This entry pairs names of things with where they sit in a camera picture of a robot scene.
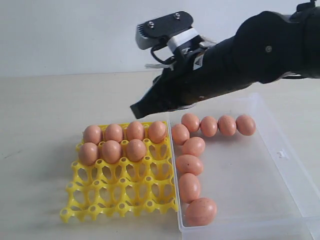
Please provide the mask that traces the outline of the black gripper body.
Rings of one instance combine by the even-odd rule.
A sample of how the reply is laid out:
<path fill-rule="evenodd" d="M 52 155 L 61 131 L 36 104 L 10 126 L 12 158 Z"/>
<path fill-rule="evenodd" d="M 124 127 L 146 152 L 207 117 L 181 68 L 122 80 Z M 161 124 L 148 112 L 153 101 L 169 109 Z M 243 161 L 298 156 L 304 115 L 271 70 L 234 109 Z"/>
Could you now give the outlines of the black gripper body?
<path fill-rule="evenodd" d="M 194 69 L 196 56 L 191 55 L 174 70 L 163 70 L 141 100 L 130 106 L 135 118 L 189 108 L 252 85 L 254 81 L 241 72 L 234 60 L 233 46 L 234 38 L 230 37 L 208 48 L 197 69 Z"/>

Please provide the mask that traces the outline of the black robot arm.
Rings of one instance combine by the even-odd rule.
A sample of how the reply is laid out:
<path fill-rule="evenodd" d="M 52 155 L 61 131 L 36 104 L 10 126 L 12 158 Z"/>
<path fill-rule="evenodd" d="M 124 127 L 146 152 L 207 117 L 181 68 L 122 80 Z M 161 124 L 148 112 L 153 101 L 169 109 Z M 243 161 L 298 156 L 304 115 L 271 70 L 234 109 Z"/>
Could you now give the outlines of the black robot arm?
<path fill-rule="evenodd" d="M 320 8 L 314 1 L 297 5 L 292 15 L 263 11 L 218 43 L 201 36 L 185 11 L 139 24 L 135 37 L 152 55 L 166 47 L 172 52 L 157 59 L 153 67 L 162 73 L 130 107 L 137 119 L 187 109 L 253 83 L 320 76 Z"/>

